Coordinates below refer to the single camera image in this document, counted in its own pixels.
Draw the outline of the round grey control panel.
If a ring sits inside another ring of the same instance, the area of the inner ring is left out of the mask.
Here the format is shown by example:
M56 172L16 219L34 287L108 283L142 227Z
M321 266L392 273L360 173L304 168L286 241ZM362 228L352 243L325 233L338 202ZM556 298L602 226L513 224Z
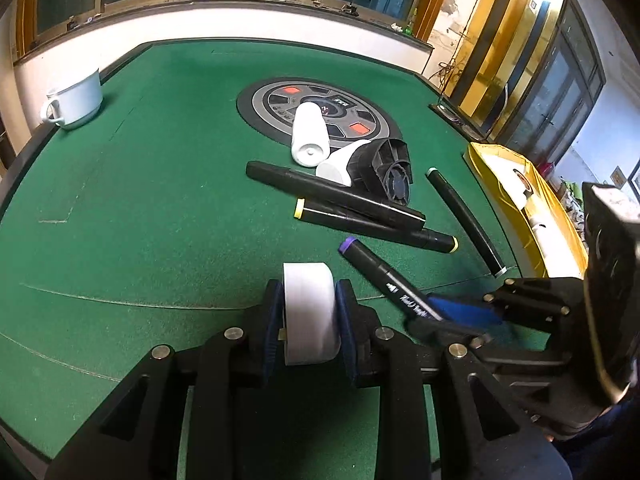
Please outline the round grey control panel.
M238 94L236 109L247 125L289 146L296 110L306 102L320 108L333 151L358 140L402 137L398 125L382 107L355 92L318 79L258 80Z

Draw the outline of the black marker purple cap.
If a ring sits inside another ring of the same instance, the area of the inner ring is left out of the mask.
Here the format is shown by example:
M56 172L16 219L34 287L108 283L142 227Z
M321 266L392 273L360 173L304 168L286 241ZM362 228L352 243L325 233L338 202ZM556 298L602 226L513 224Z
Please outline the black marker purple cap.
M416 286L358 238L347 237L338 248L338 252L408 318L447 321L446 316L432 307Z

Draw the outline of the black electrical tape roll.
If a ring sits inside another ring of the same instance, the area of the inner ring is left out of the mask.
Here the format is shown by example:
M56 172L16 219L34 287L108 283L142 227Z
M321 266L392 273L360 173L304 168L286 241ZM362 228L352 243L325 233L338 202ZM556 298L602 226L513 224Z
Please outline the black electrical tape roll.
M524 186L524 191L523 194L526 197L530 197L534 194L532 185L530 184L529 180L524 176L524 174L521 173L520 170L518 169L513 169L514 174L518 177L518 180L521 181L521 184Z

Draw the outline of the thick black marker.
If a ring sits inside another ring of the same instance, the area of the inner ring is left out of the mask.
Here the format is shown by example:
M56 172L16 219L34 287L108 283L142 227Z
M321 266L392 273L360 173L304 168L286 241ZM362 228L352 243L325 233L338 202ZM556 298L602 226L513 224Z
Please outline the thick black marker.
M299 198L324 200L393 228L420 231L425 226L425 216L420 211L396 204L386 198L377 198L371 193L355 191L348 186L311 174L267 164L260 160L247 162L245 173L247 177L282 192Z

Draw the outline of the black glasses tray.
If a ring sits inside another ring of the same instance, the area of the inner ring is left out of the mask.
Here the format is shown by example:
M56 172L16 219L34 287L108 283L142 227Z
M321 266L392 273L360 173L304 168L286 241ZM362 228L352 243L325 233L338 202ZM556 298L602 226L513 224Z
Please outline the black glasses tray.
M466 140L471 142L483 143L486 141L486 136L483 136L477 128L470 124L467 120L457 115L453 110L446 107L442 103L434 103L430 105L430 110L442 118L451 128L465 137Z

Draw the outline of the slim white bottle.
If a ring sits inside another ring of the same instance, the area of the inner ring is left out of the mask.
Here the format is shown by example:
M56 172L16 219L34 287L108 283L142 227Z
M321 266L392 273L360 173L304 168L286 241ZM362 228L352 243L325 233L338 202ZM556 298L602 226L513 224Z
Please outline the slim white bottle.
M329 154L330 138L320 106L314 102L299 104L292 127L292 159L299 166L314 168Z

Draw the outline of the white tape roll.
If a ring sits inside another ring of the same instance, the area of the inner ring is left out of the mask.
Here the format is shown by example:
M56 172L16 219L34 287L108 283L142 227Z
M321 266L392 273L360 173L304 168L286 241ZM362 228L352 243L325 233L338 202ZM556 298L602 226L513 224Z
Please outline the white tape roll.
M333 275L323 262L286 262L284 285L284 359L286 365L333 360L341 348Z

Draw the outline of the black marker yellow caps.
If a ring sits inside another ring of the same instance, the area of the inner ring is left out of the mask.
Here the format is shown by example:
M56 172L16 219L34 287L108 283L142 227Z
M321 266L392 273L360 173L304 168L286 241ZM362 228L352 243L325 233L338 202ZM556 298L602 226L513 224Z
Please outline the black marker yellow caps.
M506 265L471 209L437 168L427 170L425 177L458 220L491 275L500 278L506 273Z

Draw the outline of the yellow cardboard box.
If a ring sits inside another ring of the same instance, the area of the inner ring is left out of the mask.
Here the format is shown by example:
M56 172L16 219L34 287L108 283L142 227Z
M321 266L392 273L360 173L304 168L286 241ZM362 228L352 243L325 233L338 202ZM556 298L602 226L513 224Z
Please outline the yellow cardboard box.
M495 208L526 278L582 278L588 252L552 188L526 157L499 144L472 142L463 158ZM526 197L513 169L529 180Z

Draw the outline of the white enamel mug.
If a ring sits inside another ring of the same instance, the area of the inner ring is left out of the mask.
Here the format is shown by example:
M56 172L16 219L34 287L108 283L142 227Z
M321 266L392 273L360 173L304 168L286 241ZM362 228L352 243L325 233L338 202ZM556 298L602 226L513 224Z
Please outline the white enamel mug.
M102 103L100 72L95 70L63 90L49 92L40 108L40 119L45 124L72 130L90 122Z

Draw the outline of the short black marker yellow cap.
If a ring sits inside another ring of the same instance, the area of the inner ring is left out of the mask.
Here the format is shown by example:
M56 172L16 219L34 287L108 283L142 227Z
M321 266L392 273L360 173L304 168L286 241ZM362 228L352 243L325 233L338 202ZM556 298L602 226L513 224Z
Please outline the short black marker yellow cap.
M459 243L449 234L420 229L419 231L404 231L391 226L375 222L363 216L358 216L353 211L343 209L331 204L298 198L294 207L293 217L296 220L325 226L326 228L349 234L358 234L387 240L396 244L416 247L442 254L452 254Z

